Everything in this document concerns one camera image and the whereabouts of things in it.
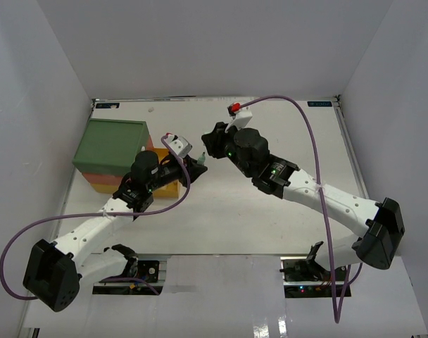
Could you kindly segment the red drawer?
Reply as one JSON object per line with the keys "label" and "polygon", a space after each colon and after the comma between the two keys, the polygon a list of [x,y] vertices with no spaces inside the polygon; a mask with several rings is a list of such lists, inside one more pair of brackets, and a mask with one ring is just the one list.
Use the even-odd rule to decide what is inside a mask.
{"label": "red drawer", "polygon": [[82,160],[74,162],[74,166],[90,183],[118,186],[141,150],[153,150],[151,136],[138,144],[112,141],[92,147]]}

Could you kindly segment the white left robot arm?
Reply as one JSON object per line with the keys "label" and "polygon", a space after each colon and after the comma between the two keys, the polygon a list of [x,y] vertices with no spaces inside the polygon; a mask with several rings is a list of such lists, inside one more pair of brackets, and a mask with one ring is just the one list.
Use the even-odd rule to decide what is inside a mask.
{"label": "white left robot arm", "polygon": [[116,231],[141,215],[148,215],[153,193],[173,182],[189,188],[207,167],[187,154],[169,153],[163,160],[142,151],[120,186],[100,211],[84,214],[85,221],[52,242],[39,240],[31,249],[23,286],[54,312],[63,311],[83,284],[105,279],[133,280],[136,253],[116,244],[101,254],[94,250]]}

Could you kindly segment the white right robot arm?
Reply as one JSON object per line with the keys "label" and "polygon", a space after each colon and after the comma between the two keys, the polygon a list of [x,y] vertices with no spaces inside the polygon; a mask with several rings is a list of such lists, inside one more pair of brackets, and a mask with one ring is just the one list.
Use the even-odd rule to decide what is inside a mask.
{"label": "white right robot arm", "polygon": [[328,258],[316,256],[306,263],[312,279],[321,281],[330,275],[331,263],[364,263],[379,270],[391,267],[405,234],[397,201],[389,197],[373,201],[321,185],[296,164],[271,154],[266,138],[253,128],[218,122],[201,140],[209,156],[228,158],[262,193],[311,208],[352,232],[350,244],[333,247],[329,239]]}

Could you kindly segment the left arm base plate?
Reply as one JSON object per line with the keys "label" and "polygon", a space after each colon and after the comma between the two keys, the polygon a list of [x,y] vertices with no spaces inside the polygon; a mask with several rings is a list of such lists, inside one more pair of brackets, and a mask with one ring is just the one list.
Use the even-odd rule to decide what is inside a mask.
{"label": "left arm base plate", "polygon": [[136,274],[128,280],[109,281],[95,284],[92,294],[113,296],[158,296],[166,278],[165,261],[140,260]]}

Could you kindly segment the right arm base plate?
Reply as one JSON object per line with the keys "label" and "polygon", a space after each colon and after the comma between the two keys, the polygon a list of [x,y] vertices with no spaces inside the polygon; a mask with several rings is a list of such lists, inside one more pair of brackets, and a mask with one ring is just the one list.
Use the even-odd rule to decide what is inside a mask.
{"label": "right arm base plate", "polygon": [[286,299],[321,299],[332,297],[330,272],[306,259],[281,260],[279,270],[283,278]]}

